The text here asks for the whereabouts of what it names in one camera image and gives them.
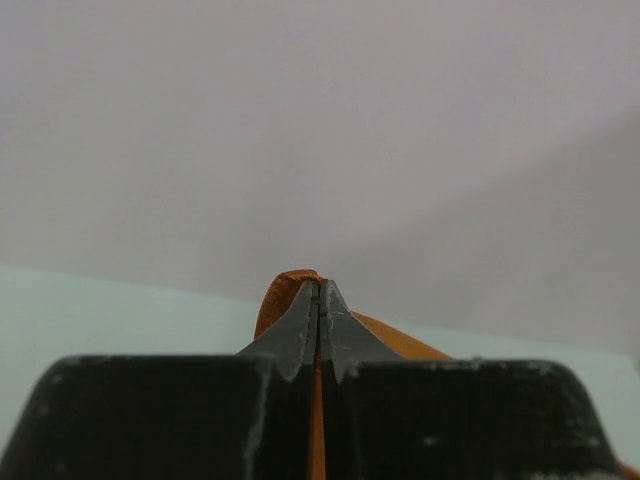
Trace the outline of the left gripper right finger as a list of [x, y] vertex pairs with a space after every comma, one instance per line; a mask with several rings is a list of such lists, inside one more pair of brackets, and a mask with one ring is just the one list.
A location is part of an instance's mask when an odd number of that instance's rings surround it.
[[621, 479], [579, 379], [534, 359], [409, 360], [320, 290], [330, 479]]

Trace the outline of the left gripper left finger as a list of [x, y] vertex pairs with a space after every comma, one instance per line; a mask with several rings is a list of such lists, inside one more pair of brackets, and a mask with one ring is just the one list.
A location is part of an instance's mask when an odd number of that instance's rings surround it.
[[318, 286], [230, 355], [70, 356], [36, 383], [5, 479], [303, 479]]

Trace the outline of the orange cloth napkin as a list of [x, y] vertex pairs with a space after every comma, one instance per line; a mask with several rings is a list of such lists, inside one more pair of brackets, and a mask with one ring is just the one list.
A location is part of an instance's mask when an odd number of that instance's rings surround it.
[[[319, 289], [318, 316], [315, 329], [315, 351], [313, 363], [313, 387], [309, 426], [309, 455], [308, 471], [303, 479], [330, 479], [326, 475], [325, 435], [324, 435], [324, 407], [323, 407], [323, 369], [321, 343], [319, 340], [319, 307], [320, 290], [324, 283], [330, 281], [320, 277], [312, 270], [295, 270], [279, 274], [269, 286], [257, 318], [254, 340], [272, 326], [290, 307], [301, 285], [307, 281], [314, 282]], [[349, 310], [367, 328], [369, 328], [386, 346], [409, 360], [462, 360], [452, 358], [443, 352], [432, 348], [410, 336], [370, 317]], [[621, 479], [635, 479], [639, 473], [636, 469], [621, 462], [624, 477]]]

